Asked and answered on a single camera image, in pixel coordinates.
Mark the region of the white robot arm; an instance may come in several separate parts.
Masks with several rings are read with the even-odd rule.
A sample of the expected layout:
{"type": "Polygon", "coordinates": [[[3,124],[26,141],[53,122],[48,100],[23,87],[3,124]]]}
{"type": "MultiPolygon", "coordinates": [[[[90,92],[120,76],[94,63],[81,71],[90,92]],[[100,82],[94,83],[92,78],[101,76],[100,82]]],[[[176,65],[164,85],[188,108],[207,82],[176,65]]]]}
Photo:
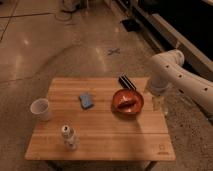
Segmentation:
{"type": "Polygon", "coordinates": [[[213,82],[185,70],[184,60],[184,54],[177,49],[152,56],[150,62],[153,74],[148,80],[149,91],[160,95],[169,84],[173,84],[204,110],[213,114],[213,82]]]}

